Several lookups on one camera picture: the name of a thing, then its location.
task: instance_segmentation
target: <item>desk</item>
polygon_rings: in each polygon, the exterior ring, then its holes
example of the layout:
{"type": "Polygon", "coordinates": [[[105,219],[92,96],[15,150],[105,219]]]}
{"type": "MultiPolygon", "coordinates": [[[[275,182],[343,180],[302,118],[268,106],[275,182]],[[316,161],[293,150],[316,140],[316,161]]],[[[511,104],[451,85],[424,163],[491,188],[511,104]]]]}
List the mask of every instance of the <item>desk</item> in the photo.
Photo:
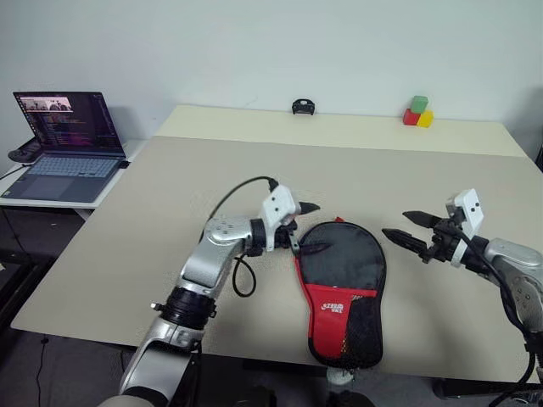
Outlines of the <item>desk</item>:
{"type": "MultiPolygon", "coordinates": [[[[497,288],[464,269],[437,261],[423,265],[380,232],[398,227],[429,240],[428,231],[401,213],[420,209],[444,215],[452,193],[475,187],[486,216],[481,236],[542,250],[543,178],[502,129],[439,120],[430,129],[417,129],[393,118],[179,107],[80,229],[12,327],[138,345],[155,317],[149,304],[171,291],[215,203],[240,181],[271,175],[300,200],[321,205],[321,211],[299,218],[300,233],[338,215],[366,227],[382,244],[388,276],[378,369],[516,381],[527,355],[497,288]],[[301,130],[306,126],[311,131],[301,130]],[[259,128],[263,137],[276,134],[283,142],[262,142],[259,128]],[[353,130],[363,128],[372,133],[353,130]],[[220,134],[217,129],[261,142],[212,140],[220,134]],[[288,143],[286,138],[299,133],[308,135],[307,144],[315,138],[343,147],[288,143]],[[471,143],[466,133],[484,142],[471,143]],[[414,150],[405,140],[402,149],[389,149],[402,135],[411,138],[414,150]],[[433,135],[439,139],[432,141],[433,135]],[[426,146],[421,139],[432,142],[434,151],[415,151],[426,146]],[[467,153],[471,145],[475,153],[467,153]]],[[[265,183],[251,184],[221,211],[257,215],[266,193],[265,183]]],[[[308,309],[290,253],[278,250],[251,264],[258,280],[255,294],[238,298],[230,283],[225,286],[218,315],[206,327],[204,351],[315,364],[307,349],[308,309]]]]}
{"type": "MultiPolygon", "coordinates": [[[[147,140],[129,140],[123,144],[123,149],[125,150],[126,159],[128,161],[133,161],[136,156],[142,151],[143,146],[147,140]]],[[[9,169],[8,172],[18,169],[21,164],[16,164],[9,169]]],[[[20,170],[13,173],[11,176],[7,176],[4,179],[0,180],[0,196],[9,188],[11,185],[19,179],[19,177],[25,172],[25,170],[20,170]]],[[[94,202],[62,202],[62,201],[41,201],[36,199],[6,199],[0,198],[0,206],[29,206],[34,208],[70,208],[73,209],[77,214],[79,214],[83,219],[87,219],[89,211],[86,209],[96,209],[108,195],[109,191],[117,183],[117,181],[122,177],[125,170],[117,170],[115,175],[108,182],[108,185],[102,190],[102,192],[97,196],[94,202]]]]}

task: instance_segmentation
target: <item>floor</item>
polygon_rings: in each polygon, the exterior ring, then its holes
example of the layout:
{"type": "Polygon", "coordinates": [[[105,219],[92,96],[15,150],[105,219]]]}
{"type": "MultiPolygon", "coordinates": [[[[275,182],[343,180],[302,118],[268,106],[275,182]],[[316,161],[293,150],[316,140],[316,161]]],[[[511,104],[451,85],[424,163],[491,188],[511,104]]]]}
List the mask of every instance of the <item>floor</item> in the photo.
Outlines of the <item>floor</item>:
{"type": "MultiPolygon", "coordinates": [[[[59,255],[82,226],[77,215],[6,211],[21,244],[27,251],[59,255]]],[[[5,220],[0,216],[0,248],[17,248],[5,220]]],[[[115,394],[129,351],[103,343],[65,337],[48,337],[40,375],[38,404],[36,374],[40,365],[43,335],[8,329],[0,336],[0,406],[2,407],[96,407],[115,394]]],[[[343,389],[364,393],[377,407],[399,405],[484,406],[490,397],[441,400],[434,396],[431,381],[359,371],[354,382],[332,387],[326,379],[287,372],[250,371],[234,358],[204,356],[200,405],[232,405],[244,389],[262,385],[275,390],[279,407],[324,406],[328,392],[343,389]]],[[[504,406],[516,404],[513,401],[504,406]]]]}

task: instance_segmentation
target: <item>beige tabletop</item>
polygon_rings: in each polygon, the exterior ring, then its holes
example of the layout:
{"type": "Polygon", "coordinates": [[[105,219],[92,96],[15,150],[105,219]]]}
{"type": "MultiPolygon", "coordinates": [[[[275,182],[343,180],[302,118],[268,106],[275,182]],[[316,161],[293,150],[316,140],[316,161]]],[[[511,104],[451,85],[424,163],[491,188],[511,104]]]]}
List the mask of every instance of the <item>beige tabletop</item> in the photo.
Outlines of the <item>beige tabletop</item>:
{"type": "MultiPolygon", "coordinates": [[[[180,125],[179,135],[195,137],[199,131],[190,119],[185,128],[180,125]]],[[[165,300],[216,202],[240,181],[269,175],[300,200],[321,205],[318,213],[299,218],[300,233],[338,215],[366,227],[383,245],[388,275],[378,369],[517,380],[527,356],[497,288],[463,268],[437,261],[424,265],[380,231],[397,227],[429,240],[429,231],[401,213],[420,209],[445,215],[452,193],[474,187],[485,213],[481,236],[543,251],[543,177],[522,154],[503,151],[439,153],[156,136],[12,326],[138,345],[155,316],[149,304],[165,300]]],[[[265,183],[247,186],[221,211],[257,215],[265,196],[265,183]]],[[[291,254],[276,251],[250,262],[258,280],[254,296],[238,298],[230,283],[225,286],[217,317],[206,327],[204,351],[315,364],[307,349],[308,309],[291,254]]]]}

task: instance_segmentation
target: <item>green block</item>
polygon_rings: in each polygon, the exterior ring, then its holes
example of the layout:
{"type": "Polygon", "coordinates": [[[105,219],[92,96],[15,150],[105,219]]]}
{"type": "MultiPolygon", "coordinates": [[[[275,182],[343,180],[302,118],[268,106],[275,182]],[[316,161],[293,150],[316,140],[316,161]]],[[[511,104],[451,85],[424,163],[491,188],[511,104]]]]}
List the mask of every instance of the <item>green block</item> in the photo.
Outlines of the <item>green block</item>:
{"type": "Polygon", "coordinates": [[[428,106],[428,98],[425,96],[415,96],[411,102],[411,112],[424,113],[426,106],[428,106]]]}

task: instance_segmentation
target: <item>laptop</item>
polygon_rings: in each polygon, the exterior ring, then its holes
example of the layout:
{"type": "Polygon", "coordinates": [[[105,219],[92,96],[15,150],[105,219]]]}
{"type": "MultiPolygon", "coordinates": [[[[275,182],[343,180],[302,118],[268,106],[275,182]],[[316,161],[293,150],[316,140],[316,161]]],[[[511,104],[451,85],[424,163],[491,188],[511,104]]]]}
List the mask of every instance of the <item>laptop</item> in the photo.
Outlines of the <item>laptop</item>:
{"type": "Polygon", "coordinates": [[[125,159],[100,92],[14,92],[43,154],[2,198],[93,202],[125,159]]]}

